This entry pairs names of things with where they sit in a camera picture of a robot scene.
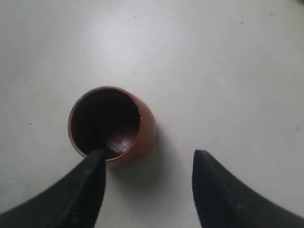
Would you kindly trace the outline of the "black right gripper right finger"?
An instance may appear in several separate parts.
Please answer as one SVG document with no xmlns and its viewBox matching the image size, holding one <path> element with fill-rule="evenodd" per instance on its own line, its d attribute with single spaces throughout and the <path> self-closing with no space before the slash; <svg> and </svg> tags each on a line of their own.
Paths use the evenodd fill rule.
<svg viewBox="0 0 304 228">
<path fill-rule="evenodd" d="M 196 150 L 192 193 L 203 228 L 302 228 L 304 219 L 261 196 L 209 152 Z"/>
</svg>

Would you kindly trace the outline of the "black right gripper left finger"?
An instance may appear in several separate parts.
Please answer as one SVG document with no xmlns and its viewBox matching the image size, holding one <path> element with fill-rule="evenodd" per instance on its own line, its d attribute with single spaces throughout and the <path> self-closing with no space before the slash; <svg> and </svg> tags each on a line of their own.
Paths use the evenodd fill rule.
<svg viewBox="0 0 304 228">
<path fill-rule="evenodd" d="M 93 150 L 70 173 L 0 215 L 2 228 L 93 228 L 106 187 L 106 152 Z"/>
</svg>

